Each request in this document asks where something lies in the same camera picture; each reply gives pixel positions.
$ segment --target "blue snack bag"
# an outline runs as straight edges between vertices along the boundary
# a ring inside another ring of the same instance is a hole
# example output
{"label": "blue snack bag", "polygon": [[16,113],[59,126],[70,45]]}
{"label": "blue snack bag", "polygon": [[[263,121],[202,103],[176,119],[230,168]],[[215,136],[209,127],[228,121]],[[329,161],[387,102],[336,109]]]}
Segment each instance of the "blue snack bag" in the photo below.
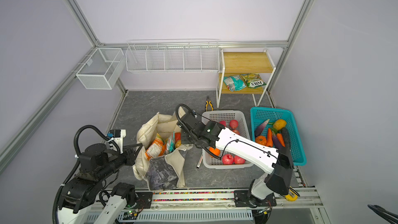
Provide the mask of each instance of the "blue snack bag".
{"label": "blue snack bag", "polygon": [[240,78],[239,75],[224,77],[224,83],[231,92],[239,91],[246,87],[245,82]]}

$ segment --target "yellow tape measure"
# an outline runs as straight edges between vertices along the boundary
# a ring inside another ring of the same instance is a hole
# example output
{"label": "yellow tape measure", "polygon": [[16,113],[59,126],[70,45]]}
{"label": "yellow tape measure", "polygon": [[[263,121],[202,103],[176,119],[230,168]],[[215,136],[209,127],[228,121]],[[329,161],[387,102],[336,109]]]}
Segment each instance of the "yellow tape measure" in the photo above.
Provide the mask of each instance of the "yellow tape measure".
{"label": "yellow tape measure", "polygon": [[285,196],[288,201],[295,201],[300,196],[300,194],[292,188],[289,188],[289,193]]}

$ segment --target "snack bag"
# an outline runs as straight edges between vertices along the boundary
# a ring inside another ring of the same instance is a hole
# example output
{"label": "snack bag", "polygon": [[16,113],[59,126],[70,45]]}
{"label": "snack bag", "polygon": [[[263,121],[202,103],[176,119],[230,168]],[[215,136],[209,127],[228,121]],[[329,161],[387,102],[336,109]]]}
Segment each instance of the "snack bag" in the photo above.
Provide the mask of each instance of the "snack bag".
{"label": "snack bag", "polygon": [[168,137],[166,141],[166,150],[164,151],[164,154],[167,155],[169,153],[172,153],[176,149],[176,134],[175,132]]}
{"label": "snack bag", "polygon": [[246,87],[244,81],[242,81],[239,75],[224,77],[224,83],[231,92],[239,91]]}
{"label": "snack bag", "polygon": [[265,85],[258,73],[246,73],[241,76],[249,88],[257,88]]}
{"label": "snack bag", "polygon": [[159,157],[164,154],[164,151],[166,150],[166,142],[163,140],[163,138],[157,133],[155,140],[152,142],[152,144],[149,146],[147,151],[145,152],[145,156],[147,159],[151,159],[153,157]]}

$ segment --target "yellow pliers handle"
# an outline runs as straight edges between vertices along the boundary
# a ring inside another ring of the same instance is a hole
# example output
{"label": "yellow pliers handle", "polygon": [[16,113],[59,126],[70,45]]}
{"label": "yellow pliers handle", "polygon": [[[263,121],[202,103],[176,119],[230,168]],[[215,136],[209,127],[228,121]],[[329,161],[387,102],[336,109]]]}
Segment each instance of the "yellow pliers handle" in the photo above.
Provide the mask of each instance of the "yellow pliers handle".
{"label": "yellow pliers handle", "polygon": [[206,98],[206,112],[207,112],[207,106],[209,106],[209,105],[211,107],[211,111],[213,111],[214,110],[213,104],[211,103],[210,98],[207,96],[207,98]]}

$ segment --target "white wire basket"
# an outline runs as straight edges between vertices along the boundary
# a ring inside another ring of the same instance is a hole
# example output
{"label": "white wire basket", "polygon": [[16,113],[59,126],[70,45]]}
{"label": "white wire basket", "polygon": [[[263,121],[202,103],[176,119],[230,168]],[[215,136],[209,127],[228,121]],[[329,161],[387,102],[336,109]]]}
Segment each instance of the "white wire basket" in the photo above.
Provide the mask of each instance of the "white wire basket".
{"label": "white wire basket", "polygon": [[112,89],[125,66],[121,48],[98,47],[76,73],[87,89]]}
{"label": "white wire basket", "polygon": [[[231,129],[229,126],[229,122],[233,119],[237,120],[239,125],[236,128],[240,135],[244,138],[250,139],[250,134],[248,130],[248,126],[246,123],[246,118],[245,114],[242,113],[241,111],[235,111],[235,110],[224,110],[224,111],[209,111],[209,112],[204,112],[202,114],[202,122],[204,124],[207,124],[209,121],[208,119],[204,118],[207,117],[213,121],[220,122],[220,121],[225,121],[226,122],[226,127]],[[224,152],[225,154],[231,154],[235,156],[235,154],[231,152]],[[207,168],[211,169],[238,169],[238,168],[245,168],[245,167],[251,167],[253,166],[253,163],[249,162],[246,160],[244,164],[231,164],[231,165],[225,165],[222,163],[221,160],[215,159],[211,157],[205,150],[202,150],[202,155],[203,155],[203,164]]]}
{"label": "white wire basket", "polygon": [[127,71],[218,72],[220,51],[216,42],[129,43]]}

